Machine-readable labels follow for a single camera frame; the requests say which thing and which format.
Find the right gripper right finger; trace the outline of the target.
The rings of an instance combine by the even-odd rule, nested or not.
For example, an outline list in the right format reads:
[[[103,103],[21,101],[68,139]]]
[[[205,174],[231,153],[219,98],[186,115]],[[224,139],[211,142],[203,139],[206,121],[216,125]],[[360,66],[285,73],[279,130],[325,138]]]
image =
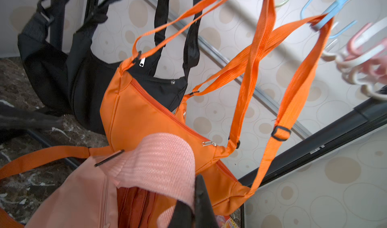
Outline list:
[[[197,175],[195,183],[194,228],[219,228],[202,175]]]

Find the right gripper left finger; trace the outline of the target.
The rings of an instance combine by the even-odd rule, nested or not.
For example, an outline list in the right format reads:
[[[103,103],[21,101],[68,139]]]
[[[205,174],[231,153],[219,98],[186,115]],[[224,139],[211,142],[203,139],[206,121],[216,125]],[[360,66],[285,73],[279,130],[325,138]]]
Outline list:
[[[192,228],[192,225],[193,212],[191,208],[178,200],[168,228]]]

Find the orange crossbody bag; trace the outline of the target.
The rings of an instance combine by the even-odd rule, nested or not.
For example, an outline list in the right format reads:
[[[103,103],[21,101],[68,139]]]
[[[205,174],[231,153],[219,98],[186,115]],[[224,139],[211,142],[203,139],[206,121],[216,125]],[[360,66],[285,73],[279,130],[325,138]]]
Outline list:
[[[250,21],[242,21],[231,32],[208,27],[200,34],[222,55],[233,58],[252,43],[253,27]],[[281,103],[286,88],[317,40],[318,34],[308,24],[295,30],[260,62],[257,87],[276,104]],[[297,119],[309,134],[316,133],[330,122],[329,115],[319,114],[318,110],[330,95],[328,74],[332,68],[331,64],[319,61],[305,106]],[[227,146],[239,90],[240,84],[231,81],[209,94],[190,98],[187,125],[216,145]],[[238,179],[259,166],[276,115],[263,101],[252,97],[243,121],[240,147],[220,160],[223,169],[214,164],[202,172],[216,214],[219,214],[220,207],[224,214],[239,208],[235,199],[243,197],[249,187],[240,185]]]
[[[182,115],[167,110],[129,73],[137,62],[169,43],[170,38],[167,38],[146,53],[133,48],[133,55],[120,64],[105,92],[100,115],[112,150],[134,150],[145,136],[165,132],[189,143],[195,155],[197,173],[212,166],[225,170],[221,160],[238,147],[243,120],[256,87],[259,61],[265,55],[276,21],[274,5],[274,0],[263,1],[252,44],[219,71],[215,81],[203,91],[203,94],[210,93],[228,81],[243,76],[227,146],[217,146],[186,126]]]

